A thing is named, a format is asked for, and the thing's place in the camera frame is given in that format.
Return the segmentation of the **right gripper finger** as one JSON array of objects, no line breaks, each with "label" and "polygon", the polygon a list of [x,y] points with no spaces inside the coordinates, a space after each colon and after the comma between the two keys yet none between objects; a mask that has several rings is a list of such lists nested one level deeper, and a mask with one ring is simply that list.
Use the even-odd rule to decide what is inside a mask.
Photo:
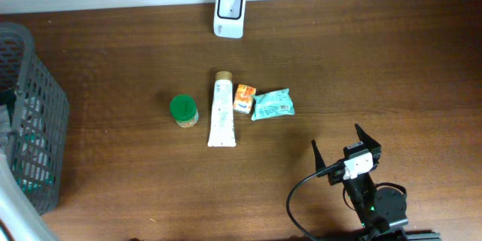
[{"label": "right gripper finger", "polygon": [[321,155],[321,153],[320,153],[320,151],[317,147],[315,139],[313,139],[311,141],[311,145],[312,145],[313,154],[314,154],[314,157],[315,157],[316,172],[320,172],[326,167],[326,165],[325,165],[325,162],[322,158],[322,155]]},{"label": "right gripper finger", "polygon": [[369,136],[358,124],[355,124],[358,139],[369,149],[374,150],[380,148],[380,143]]}]

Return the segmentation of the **mint green wipes packet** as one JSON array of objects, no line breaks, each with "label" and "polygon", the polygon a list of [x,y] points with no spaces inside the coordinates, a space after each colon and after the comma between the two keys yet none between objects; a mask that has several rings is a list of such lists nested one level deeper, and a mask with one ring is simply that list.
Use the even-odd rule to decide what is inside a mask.
[{"label": "mint green wipes packet", "polygon": [[288,88],[254,96],[254,101],[253,121],[295,115],[294,104],[289,96]]}]

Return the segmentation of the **small orange carton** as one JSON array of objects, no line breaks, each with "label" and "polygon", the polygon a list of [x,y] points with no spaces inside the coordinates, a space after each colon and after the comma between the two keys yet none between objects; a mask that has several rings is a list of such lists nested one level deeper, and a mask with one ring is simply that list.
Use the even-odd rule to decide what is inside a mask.
[{"label": "small orange carton", "polygon": [[254,87],[239,84],[233,101],[233,110],[243,114],[249,114],[252,110],[255,94],[256,89]]}]

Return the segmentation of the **white tube brown cap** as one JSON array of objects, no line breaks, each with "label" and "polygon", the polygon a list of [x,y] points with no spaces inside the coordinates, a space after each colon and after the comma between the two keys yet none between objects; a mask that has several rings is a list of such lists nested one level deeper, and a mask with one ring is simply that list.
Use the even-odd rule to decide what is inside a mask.
[{"label": "white tube brown cap", "polygon": [[215,75],[211,124],[207,145],[215,148],[236,146],[233,117],[233,82],[232,74],[227,71],[220,71]]}]

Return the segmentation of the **green lid jar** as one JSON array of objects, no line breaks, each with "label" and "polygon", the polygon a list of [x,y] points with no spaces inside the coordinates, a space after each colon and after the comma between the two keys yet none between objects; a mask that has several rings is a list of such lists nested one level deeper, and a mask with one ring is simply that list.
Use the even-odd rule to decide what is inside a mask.
[{"label": "green lid jar", "polygon": [[196,103],[191,96],[175,96],[169,104],[169,110],[175,122],[183,128],[194,126],[199,119]]}]

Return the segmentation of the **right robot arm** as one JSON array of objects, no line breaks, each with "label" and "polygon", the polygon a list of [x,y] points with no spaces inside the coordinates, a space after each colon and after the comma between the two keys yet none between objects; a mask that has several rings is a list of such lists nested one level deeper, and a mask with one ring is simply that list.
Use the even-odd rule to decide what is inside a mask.
[{"label": "right robot arm", "polygon": [[316,176],[326,175],[330,185],[343,185],[343,201],[354,210],[363,231],[356,240],[440,240],[435,232],[407,232],[407,190],[390,182],[375,183],[370,176],[379,165],[381,144],[355,125],[358,141],[343,149],[343,158],[327,166],[311,141]]}]

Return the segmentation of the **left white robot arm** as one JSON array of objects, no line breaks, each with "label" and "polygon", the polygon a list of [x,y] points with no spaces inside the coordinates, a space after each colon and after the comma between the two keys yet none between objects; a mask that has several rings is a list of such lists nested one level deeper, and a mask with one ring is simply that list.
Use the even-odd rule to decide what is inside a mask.
[{"label": "left white robot arm", "polygon": [[20,190],[1,153],[1,240],[58,241]]}]

